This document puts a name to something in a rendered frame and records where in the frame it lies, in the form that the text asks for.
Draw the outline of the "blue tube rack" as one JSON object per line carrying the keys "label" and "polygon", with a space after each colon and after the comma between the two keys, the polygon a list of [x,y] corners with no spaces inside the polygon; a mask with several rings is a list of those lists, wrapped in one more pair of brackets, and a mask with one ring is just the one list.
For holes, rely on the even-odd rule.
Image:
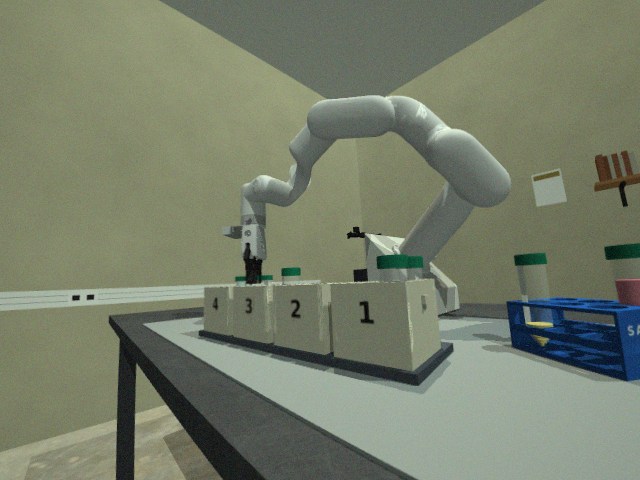
{"label": "blue tube rack", "polygon": [[[506,303],[512,347],[621,380],[640,380],[640,306],[565,297],[545,303]],[[554,327],[526,326],[523,306],[551,309]],[[613,315],[615,326],[567,320],[563,310]],[[551,340],[540,346],[529,334]]]}

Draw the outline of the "cream bucket adapter with holes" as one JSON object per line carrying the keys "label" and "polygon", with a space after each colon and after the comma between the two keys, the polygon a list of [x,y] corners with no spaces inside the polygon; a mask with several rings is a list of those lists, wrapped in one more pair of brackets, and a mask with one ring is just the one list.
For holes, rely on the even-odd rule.
{"label": "cream bucket adapter with holes", "polygon": [[414,371],[441,349],[434,279],[330,289],[334,357]]}
{"label": "cream bucket adapter with holes", "polygon": [[274,342],[273,285],[233,287],[233,337]]}
{"label": "cream bucket adapter with holes", "polygon": [[333,350],[330,284],[273,285],[274,345],[326,355]]}
{"label": "cream bucket adapter with holes", "polygon": [[233,335],[233,287],[204,287],[204,331]]}

